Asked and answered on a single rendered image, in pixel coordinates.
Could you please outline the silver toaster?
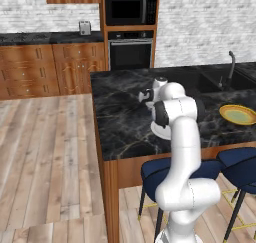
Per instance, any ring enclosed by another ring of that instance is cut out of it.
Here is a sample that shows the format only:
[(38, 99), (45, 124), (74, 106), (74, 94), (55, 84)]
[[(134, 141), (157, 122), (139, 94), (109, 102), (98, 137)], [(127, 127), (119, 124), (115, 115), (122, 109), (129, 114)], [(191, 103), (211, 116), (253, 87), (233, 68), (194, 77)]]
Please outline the silver toaster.
[(79, 22), (79, 32), (83, 36), (88, 36), (91, 34), (91, 23), (89, 21)]

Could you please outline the black microwave oven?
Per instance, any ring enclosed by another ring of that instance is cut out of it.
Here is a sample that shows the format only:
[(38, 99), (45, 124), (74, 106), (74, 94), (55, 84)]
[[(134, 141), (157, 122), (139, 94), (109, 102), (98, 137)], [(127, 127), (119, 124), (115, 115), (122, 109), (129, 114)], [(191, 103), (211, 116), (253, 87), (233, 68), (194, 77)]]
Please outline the black microwave oven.
[(157, 0), (105, 0), (106, 25), (154, 25)]

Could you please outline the wooden kitchen island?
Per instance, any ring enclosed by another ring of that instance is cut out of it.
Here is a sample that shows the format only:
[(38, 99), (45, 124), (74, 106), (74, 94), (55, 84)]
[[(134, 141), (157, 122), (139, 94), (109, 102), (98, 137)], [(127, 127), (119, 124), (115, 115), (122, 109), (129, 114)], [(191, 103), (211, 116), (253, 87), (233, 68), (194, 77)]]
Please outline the wooden kitchen island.
[[(185, 66), (96, 72), (91, 75), (96, 146), (109, 243), (119, 243), (119, 190), (141, 184), (143, 162), (170, 155), (170, 143), (155, 136), (151, 113), (138, 101), (138, 93), (163, 76), (181, 83), (186, 93), (203, 100), (206, 114), (199, 124), (202, 157), (210, 159), (225, 149), (256, 147), (256, 125), (225, 121), (218, 109), (240, 104), (256, 110), (256, 88), (221, 91), (204, 70), (229, 69), (225, 65)], [(256, 80), (256, 63), (238, 64), (235, 70)]]

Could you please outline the dark tap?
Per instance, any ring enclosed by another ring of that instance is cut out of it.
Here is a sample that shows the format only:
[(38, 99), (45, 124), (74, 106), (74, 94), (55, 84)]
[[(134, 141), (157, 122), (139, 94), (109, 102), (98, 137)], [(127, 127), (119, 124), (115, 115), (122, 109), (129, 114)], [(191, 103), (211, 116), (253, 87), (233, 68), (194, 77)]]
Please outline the dark tap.
[(231, 81), (232, 81), (232, 76), (233, 76), (233, 72), (234, 72), (234, 68), (235, 68), (235, 55), (232, 51), (229, 51), (229, 56), (231, 57), (231, 67), (230, 67), (230, 71), (229, 74), (226, 78), (220, 77), (218, 86), (222, 89), (222, 90), (228, 90), (230, 88), (231, 85)]

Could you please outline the black sink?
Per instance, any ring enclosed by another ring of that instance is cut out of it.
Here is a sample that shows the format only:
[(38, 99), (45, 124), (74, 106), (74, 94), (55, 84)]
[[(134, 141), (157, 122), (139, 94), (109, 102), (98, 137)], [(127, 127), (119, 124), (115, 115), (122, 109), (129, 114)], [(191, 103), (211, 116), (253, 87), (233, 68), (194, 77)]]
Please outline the black sink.
[(229, 69), (204, 70), (203, 74), (221, 91), (238, 91), (256, 88), (256, 80), (235, 70), (231, 80), (228, 80)]

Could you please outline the yellow plate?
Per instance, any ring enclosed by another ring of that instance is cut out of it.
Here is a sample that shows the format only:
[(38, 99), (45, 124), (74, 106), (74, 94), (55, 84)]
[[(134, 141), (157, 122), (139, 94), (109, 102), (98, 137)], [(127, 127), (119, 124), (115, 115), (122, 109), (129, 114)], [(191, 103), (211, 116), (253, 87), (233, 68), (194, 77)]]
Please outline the yellow plate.
[(219, 113), (225, 120), (237, 125), (256, 124), (256, 112), (242, 105), (223, 105)]

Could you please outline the wooden base cupboards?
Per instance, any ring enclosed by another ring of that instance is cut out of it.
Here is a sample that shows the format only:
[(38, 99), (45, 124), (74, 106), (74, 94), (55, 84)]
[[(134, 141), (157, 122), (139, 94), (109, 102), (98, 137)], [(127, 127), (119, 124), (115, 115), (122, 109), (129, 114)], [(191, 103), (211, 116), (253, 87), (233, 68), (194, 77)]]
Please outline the wooden base cupboards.
[(104, 70), (102, 42), (0, 46), (0, 100), (90, 93)]

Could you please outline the tall wooden oven cabinet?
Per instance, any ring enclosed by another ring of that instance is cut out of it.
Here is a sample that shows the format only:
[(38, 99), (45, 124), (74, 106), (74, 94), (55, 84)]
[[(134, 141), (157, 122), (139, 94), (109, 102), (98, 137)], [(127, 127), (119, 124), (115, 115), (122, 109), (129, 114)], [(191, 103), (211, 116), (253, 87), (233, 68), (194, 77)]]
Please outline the tall wooden oven cabinet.
[(153, 31), (153, 43), (151, 49), (151, 65), (154, 67), (155, 61), (155, 49), (156, 49), (156, 34), (157, 34), (157, 24), (158, 19), (155, 19), (154, 25), (124, 25), (124, 26), (107, 26), (106, 25), (106, 9), (105, 9), (105, 0), (101, 0), (99, 5), (100, 11), (100, 29), (104, 37), (104, 53), (105, 53), (105, 70), (109, 70), (109, 52), (108, 52), (108, 33), (112, 31)]

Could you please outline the blue stool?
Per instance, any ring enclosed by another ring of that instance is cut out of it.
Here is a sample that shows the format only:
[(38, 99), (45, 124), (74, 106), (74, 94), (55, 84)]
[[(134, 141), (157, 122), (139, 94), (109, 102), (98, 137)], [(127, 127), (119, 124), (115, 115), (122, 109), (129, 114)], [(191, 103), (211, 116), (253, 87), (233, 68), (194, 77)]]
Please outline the blue stool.
[(227, 243), (245, 195), (256, 195), (256, 147), (223, 150), (216, 159), (222, 164), (222, 174), (237, 188), (233, 197), (238, 196), (238, 200), (223, 240)]
[(141, 216), (145, 195), (158, 204), (154, 243), (203, 243), (195, 234), (196, 220), (220, 200), (216, 179), (219, 161), (203, 160), (200, 167), (186, 172), (173, 168), (170, 158), (145, 162), (141, 167)]

